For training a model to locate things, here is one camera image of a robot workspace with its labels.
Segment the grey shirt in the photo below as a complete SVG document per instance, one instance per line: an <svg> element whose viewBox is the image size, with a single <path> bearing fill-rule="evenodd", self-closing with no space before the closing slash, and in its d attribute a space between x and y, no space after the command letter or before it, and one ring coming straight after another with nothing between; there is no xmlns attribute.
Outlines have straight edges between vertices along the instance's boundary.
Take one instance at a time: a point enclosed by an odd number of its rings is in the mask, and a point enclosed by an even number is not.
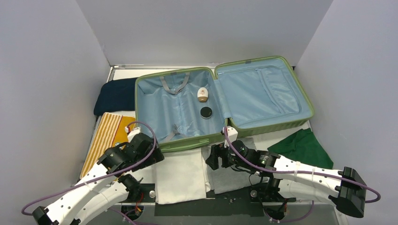
<svg viewBox="0 0 398 225"><path fill-rule="evenodd" d="M201 148L201 153L207 192L213 190L215 194L221 194L257 184L261 180L259 176L249 176L246 172L237 172L230 167L220 167L214 171L205 163L210 156L210 147Z"/></svg>

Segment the black round cosmetic jar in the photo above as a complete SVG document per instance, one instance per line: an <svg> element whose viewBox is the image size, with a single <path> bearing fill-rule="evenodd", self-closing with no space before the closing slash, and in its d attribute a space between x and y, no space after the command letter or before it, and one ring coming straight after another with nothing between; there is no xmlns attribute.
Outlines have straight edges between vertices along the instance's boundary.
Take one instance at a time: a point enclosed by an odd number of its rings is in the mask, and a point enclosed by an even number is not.
<svg viewBox="0 0 398 225"><path fill-rule="evenodd" d="M200 110L201 118L209 119L209 118L211 118L212 115L213 115L213 110L210 107L205 106L205 107L201 108L201 110Z"/></svg>

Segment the white shirt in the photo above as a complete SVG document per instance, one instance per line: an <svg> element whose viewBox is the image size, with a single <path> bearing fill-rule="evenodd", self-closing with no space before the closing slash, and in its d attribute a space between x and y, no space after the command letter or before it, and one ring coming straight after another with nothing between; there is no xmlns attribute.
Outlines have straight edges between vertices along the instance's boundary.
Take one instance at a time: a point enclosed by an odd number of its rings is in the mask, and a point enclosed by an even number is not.
<svg viewBox="0 0 398 225"><path fill-rule="evenodd" d="M174 204L205 199L210 185L201 148L165 153L164 157L161 162L133 173L143 184L155 185L155 202Z"/></svg>

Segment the white oval lotion bottle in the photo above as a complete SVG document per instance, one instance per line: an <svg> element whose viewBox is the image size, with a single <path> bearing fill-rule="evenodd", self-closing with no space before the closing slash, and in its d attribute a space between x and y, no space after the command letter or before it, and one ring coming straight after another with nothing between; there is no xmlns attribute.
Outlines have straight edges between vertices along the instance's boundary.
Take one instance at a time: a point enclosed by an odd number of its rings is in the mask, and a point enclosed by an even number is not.
<svg viewBox="0 0 398 225"><path fill-rule="evenodd" d="M199 88L198 92L197 92L197 99L199 102L204 103L208 100L208 90L205 87L201 87Z"/></svg>

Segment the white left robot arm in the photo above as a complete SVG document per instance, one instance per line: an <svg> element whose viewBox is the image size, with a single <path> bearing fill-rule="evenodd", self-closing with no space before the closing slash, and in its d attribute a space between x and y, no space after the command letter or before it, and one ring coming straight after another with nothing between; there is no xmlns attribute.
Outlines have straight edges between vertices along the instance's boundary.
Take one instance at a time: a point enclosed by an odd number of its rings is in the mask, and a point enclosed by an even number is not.
<svg viewBox="0 0 398 225"><path fill-rule="evenodd" d="M47 207L37 207L32 215L38 225L85 225L96 216L128 200L144 195L140 180L133 172L164 160L158 144L144 133L105 150L91 170L68 191Z"/></svg>

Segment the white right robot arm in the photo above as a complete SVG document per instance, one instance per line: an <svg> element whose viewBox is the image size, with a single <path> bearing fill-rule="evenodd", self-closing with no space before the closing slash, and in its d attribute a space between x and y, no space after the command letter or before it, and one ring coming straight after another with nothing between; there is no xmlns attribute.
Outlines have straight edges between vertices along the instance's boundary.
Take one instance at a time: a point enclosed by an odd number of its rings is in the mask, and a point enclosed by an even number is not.
<svg viewBox="0 0 398 225"><path fill-rule="evenodd" d="M265 192L270 200L311 200L327 203L350 217L364 217L366 184L355 169L346 166L343 170L333 170L307 165L269 151L250 149L240 140L232 146L237 152L226 143L212 145L205 163L212 170L233 166L268 177Z"/></svg>

